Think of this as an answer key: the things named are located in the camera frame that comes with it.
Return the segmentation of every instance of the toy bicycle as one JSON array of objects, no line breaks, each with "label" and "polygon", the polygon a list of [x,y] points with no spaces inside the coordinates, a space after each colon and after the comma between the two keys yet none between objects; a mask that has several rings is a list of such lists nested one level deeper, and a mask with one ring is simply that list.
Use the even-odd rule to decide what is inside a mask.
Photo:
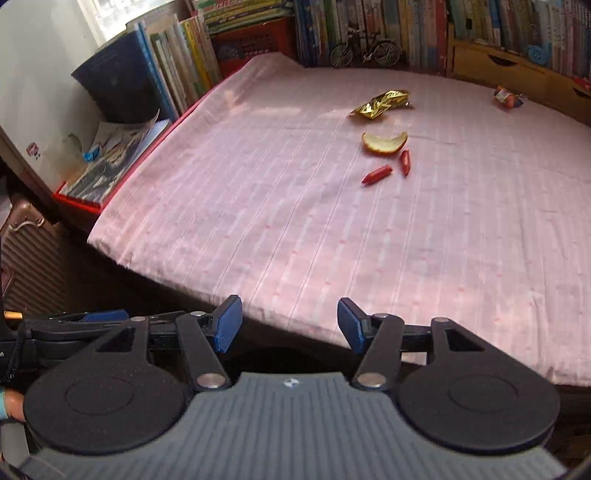
[{"label": "toy bicycle", "polygon": [[365,52],[361,50],[358,29],[347,25],[347,37],[346,43],[339,43],[330,52],[330,64],[336,69],[348,67],[355,57],[360,57],[363,63],[373,60],[383,68],[393,67],[400,59],[400,47],[392,40],[378,40],[378,33]]}]

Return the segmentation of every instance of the bed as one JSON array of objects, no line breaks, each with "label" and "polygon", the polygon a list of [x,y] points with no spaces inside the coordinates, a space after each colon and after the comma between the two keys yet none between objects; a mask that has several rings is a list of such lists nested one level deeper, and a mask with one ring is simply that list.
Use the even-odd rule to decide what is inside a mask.
[{"label": "bed", "polygon": [[[350,115],[408,89],[414,109]],[[407,131],[412,170],[361,148]],[[252,59],[139,166],[89,242],[156,282],[344,345],[339,298],[447,316],[557,384],[591,385],[591,129],[488,88]],[[362,187],[386,163],[394,173]]]}]

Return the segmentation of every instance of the gold snack wrapper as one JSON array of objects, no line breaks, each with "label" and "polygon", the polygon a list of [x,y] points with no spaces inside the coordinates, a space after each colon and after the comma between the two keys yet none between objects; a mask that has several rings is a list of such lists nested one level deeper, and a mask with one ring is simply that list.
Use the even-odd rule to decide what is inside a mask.
[{"label": "gold snack wrapper", "polygon": [[406,90],[389,90],[382,95],[372,98],[369,102],[358,106],[351,113],[358,113],[370,120],[379,117],[389,108],[397,108],[401,106],[412,107],[412,103],[408,100],[410,92]]}]

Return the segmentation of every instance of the person's hand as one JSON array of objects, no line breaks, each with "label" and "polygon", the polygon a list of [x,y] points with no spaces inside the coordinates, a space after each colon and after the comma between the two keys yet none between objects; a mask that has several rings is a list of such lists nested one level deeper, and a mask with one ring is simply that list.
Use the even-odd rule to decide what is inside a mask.
[{"label": "person's hand", "polygon": [[7,388],[4,391],[4,408],[9,418],[18,421],[25,421],[25,416],[22,412],[22,402],[25,397],[22,393]]}]

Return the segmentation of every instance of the wooden cabinet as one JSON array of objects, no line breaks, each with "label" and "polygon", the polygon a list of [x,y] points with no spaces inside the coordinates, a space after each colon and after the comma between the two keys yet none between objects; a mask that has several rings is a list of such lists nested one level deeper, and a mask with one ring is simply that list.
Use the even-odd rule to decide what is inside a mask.
[{"label": "wooden cabinet", "polygon": [[453,27],[450,27],[448,38],[448,77],[491,88],[501,85],[591,126],[591,92],[581,88],[572,79],[535,65],[521,56],[456,40]]}]

